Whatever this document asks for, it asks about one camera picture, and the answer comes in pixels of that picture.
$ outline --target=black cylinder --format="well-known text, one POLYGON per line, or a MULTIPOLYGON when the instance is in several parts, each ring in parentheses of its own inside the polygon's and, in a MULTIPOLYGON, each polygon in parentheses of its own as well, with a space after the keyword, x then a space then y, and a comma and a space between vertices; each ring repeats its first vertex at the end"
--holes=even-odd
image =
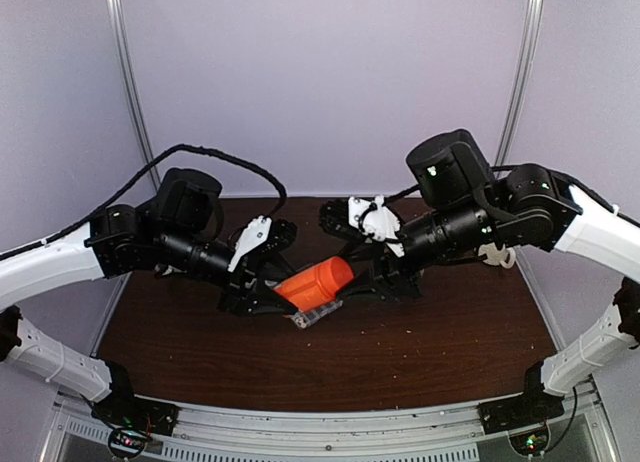
POLYGON ((202 241, 184 233, 164 233, 158 237, 158 245, 165 252, 164 262, 190 277, 220 286, 229 281, 227 267, 233 250, 222 242, 202 241))
POLYGON ((425 214, 398 235, 404 247, 400 261, 411 270, 450 261, 494 240, 487 213, 476 205, 425 214))

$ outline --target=orange bottle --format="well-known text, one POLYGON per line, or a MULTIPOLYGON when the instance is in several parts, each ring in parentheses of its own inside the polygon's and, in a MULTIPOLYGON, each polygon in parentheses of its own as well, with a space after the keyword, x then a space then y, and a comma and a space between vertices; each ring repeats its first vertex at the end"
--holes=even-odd
POLYGON ((353 270, 340 257, 331 257, 288 278, 274 290, 301 312, 333 302, 336 293, 353 280, 353 270))

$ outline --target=wooden tabletop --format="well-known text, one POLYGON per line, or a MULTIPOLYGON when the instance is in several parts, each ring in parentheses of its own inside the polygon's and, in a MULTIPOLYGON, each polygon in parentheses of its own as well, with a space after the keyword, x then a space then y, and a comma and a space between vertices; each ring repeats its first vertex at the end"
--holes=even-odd
MULTIPOLYGON (((342 242, 317 225, 324 199, 291 199, 278 214, 299 227, 285 252, 294 266, 342 242)), ((225 233, 273 204, 224 200, 225 233)), ((398 211, 425 211, 419 199, 398 211)), ((425 407, 522 390, 525 370, 554 352, 517 268, 432 267, 424 297, 357 301, 306 330, 278 316, 216 310, 219 289, 134 274, 99 356, 124 364, 136 392, 181 402, 277 411, 425 407)))

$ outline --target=gray partition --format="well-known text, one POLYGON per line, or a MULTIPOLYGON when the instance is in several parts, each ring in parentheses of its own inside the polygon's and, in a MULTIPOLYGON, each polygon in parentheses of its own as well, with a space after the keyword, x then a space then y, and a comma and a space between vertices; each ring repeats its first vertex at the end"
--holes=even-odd
MULTIPOLYGON (((0 251, 86 215, 141 165, 105 0, 0 0, 0 251)), ((151 194, 147 180, 129 200, 151 194)), ((89 352, 116 283, 20 303, 89 352)), ((56 388, 0 365, 0 460, 38 460, 56 388)))
MULTIPOLYGON (((122 0, 151 145, 211 145, 297 195, 393 192, 425 138, 495 157, 528 0, 122 0)), ((231 195, 255 176, 206 168, 231 195)))
MULTIPOLYGON (((640 0, 545 0, 509 162, 571 173, 640 218, 640 0)), ((621 276, 587 260, 527 251, 536 296, 561 344, 611 303, 621 276)), ((640 359, 596 373, 623 460, 638 460, 640 359)))

